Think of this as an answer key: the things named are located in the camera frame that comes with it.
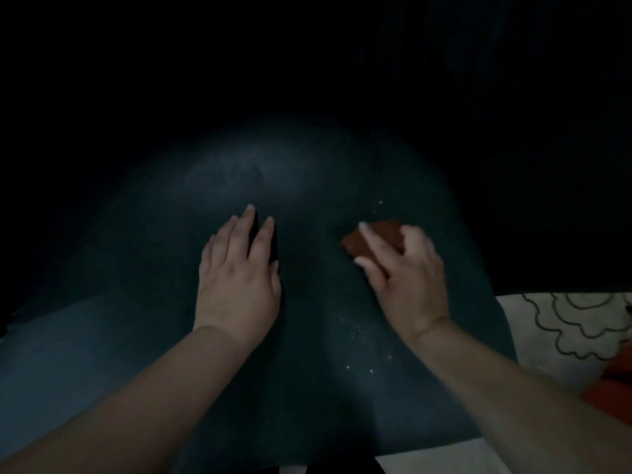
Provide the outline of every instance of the dark background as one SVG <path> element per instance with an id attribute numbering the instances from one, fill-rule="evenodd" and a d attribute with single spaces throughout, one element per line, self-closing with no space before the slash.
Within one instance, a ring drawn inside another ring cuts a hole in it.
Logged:
<path id="1" fill-rule="evenodd" d="M 279 113 L 387 128 L 436 160 L 497 294 L 630 289 L 631 19 L 630 0 L 16 9 L 5 321 L 126 169 Z"/>

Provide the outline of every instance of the bare skin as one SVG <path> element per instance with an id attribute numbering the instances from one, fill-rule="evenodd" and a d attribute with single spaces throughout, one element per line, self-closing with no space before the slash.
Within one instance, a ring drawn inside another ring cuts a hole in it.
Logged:
<path id="1" fill-rule="evenodd" d="M 204 247 L 194 331 L 122 390 L 0 464 L 2 472 L 168 467 L 278 314 L 278 265 L 267 264 L 274 222 L 266 220 L 248 253 L 254 216 L 249 207 L 231 218 Z M 402 256 L 366 225 L 360 230 L 389 272 L 386 279 L 368 259 L 355 260 L 385 316 L 513 472 L 629 468 L 632 429 L 527 373 L 450 321 L 443 263 L 421 229 L 402 227 Z"/>

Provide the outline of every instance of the brown sponge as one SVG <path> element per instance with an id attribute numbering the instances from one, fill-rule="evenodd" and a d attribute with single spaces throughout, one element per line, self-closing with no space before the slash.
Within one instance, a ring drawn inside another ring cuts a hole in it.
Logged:
<path id="1" fill-rule="evenodd" d="M 399 230 L 401 224 L 399 224 L 396 219 L 376 221 L 375 223 L 369 223 L 368 225 L 399 254 L 404 254 L 404 236 L 402 236 L 401 231 Z M 364 236 L 362 236 L 358 229 L 347 234 L 341 240 L 341 243 L 352 258 L 357 258 L 358 256 L 369 258 L 382 268 L 382 271 L 386 274 L 386 270 L 380 263 L 377 262 L 375 254 L 373 254 L 373 251 L 371 251 L 368 247 L 367 241 L 365 241 Z"/>

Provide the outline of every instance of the forearm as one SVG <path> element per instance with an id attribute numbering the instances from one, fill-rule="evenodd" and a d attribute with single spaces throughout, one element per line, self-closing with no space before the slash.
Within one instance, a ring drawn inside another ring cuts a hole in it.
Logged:
<path id="1" fill-rule="evenodd" d="M 448 387 L 512 472 L 623 472 L 632 430 L 502 357 L 452 322 L 415 354 Z"/>
<path id="2" fill-rule="evenodd" d="M 11 471 L 154 472 L 245 360 L 236 343 L 197 329 L 122 390 L 11 458 Z"/>

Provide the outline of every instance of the hand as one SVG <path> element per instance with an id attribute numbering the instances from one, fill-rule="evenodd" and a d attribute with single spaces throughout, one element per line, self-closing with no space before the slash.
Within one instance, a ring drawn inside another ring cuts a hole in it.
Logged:
<path id="1" fill-rule="evenodd" d="M 279 263 L 268 266 L 274 220 L 265 220 L 248 253 L 255 220 L 251 205 L 233 216 L 201 253 L 194 330 L 225 332 L 249 355 L 263 341 L 279 313 Z"/>
<path id="2" fill-rule="evenodd" d="M 404 255 L 400 255 L 366 223 L 359 224 L 375 258 L 390 278 L 365 257 L 354 262 L 364 268 L 384 315 L 406 345 L 412 347 L 441 320 L 449 319 L 443 261 L 421 228 L 402 226 Z"/>

